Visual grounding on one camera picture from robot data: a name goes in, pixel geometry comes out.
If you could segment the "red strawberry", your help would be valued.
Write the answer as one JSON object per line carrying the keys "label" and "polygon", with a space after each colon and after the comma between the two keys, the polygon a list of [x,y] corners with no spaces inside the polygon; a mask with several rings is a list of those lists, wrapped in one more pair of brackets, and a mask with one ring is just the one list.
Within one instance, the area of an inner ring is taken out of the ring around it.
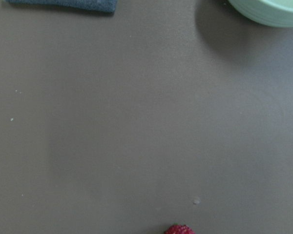
{"label": "red strawberry", "polygon": [[195,232],[187,225],[173,224],[164,231],[164,234],[195,234]]}

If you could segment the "grey folded cloth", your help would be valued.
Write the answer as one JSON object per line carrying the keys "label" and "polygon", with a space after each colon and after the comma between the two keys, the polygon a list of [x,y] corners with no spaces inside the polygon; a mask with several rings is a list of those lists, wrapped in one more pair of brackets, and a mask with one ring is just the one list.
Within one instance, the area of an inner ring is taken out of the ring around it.
{"label": "grey folded cloth", "polygon": [[114,13],[117,0],[7,0],[13,4],[40,4],[73,7],[89,11]]}

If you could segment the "green bowl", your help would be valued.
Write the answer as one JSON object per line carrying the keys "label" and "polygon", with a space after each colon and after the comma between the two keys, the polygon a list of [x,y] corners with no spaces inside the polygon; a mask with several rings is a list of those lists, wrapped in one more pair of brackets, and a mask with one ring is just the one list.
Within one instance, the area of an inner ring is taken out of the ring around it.
{"label": "green bowl", "polygon": [[293,27],[293,0],[230,0],[243,16],[266,26]]}

